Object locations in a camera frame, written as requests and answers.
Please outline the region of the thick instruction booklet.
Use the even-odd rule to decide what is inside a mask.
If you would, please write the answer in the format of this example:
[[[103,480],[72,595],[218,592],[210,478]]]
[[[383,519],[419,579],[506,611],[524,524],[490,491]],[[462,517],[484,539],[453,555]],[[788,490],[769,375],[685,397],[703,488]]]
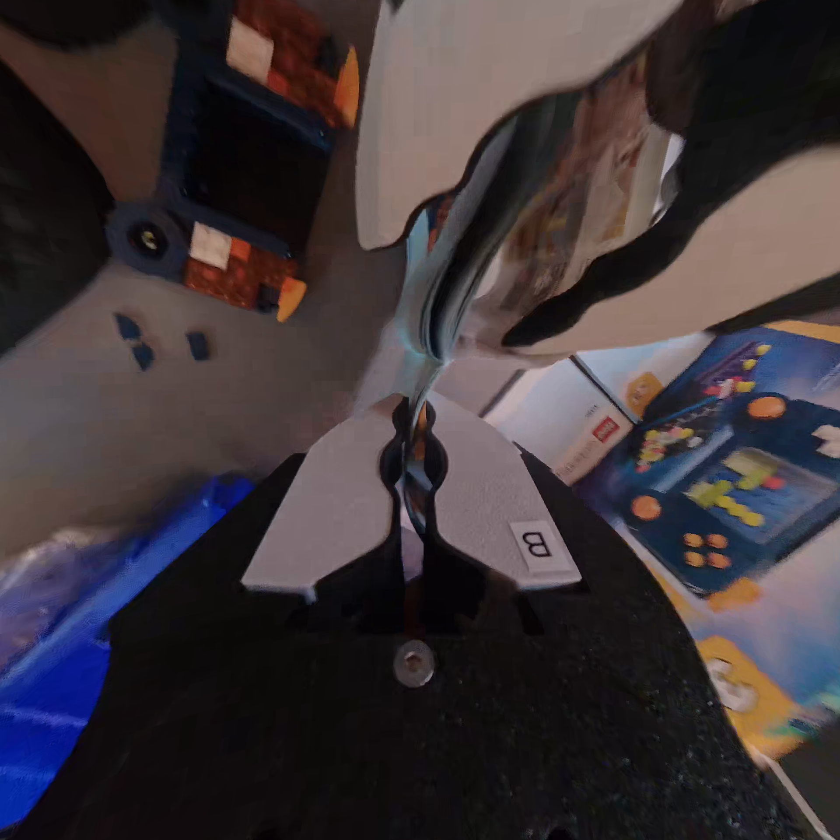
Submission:
[[[561,350],[507,346],[505,336],[651,225],[669,143],[648,106],[653,52],[643,45],[582,91],[504,119],[463,185],[416,216],[385,334],[391,390],[404,400],[404,473],[419,460],[420,416],[441,374],[458,359],[519,369],[561,359]]]

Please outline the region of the blue plastic bin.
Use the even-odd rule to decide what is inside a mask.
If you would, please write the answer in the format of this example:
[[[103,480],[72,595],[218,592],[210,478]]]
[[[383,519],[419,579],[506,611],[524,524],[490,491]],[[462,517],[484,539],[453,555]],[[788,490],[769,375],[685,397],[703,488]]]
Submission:
[[[211,478],[134,525],[60,529],[2,572],[2,838],[46,792],[91,718],[112,616],[254,487],[244,476]]]

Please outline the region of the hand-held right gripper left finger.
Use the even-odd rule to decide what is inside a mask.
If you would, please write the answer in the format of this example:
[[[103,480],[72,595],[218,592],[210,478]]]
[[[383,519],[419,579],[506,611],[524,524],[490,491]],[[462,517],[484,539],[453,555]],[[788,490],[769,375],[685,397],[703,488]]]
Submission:
[[[330,574],[383,544],[395,503],[381,462],[402,403],[389,395],[310,447],[242,576],[247,590],[313,602]]]

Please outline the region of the dark blue orange brick model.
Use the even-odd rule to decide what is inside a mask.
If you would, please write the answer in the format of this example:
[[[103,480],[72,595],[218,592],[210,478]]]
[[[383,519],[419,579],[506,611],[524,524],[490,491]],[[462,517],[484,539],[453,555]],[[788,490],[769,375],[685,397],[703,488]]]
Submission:
[[[152,198],[108,219],[112,256],[286,322],[336,139],[360,103],[355,48],[308,5],[152,2],[177,56]]]

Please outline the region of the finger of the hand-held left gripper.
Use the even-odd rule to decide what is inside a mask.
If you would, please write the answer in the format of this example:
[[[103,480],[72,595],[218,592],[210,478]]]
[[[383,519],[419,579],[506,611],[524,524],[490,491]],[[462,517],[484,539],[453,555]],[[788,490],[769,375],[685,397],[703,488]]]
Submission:
[[[678,192],[512,326],[526,355],[648,343],[823,306],[838,275],[839,3],[684,2],[648,54],[647,110],[684,145]]]
[[[382,2],[356,153],[363,249],[402,238],[461,182],[489,132],[521,107],[612,69],[677,1]]]

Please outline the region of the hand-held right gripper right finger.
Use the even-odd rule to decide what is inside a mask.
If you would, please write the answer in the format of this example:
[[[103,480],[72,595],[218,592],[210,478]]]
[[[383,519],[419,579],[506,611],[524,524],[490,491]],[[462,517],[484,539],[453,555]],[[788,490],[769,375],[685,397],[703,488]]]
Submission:
[[[519,449],[484,419],[433,393],[430,432],[446,468],[434,497],[437,534],[520,590],[576,585],[574,562]]]

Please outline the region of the blue yellow toy brick box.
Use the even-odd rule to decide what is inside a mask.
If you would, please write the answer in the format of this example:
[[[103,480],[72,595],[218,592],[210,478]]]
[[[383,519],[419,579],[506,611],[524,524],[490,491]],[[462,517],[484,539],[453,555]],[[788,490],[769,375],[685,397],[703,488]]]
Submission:
[[[838,723],[838,352],[812,322],[714,339],[576,487],[771,760]]]

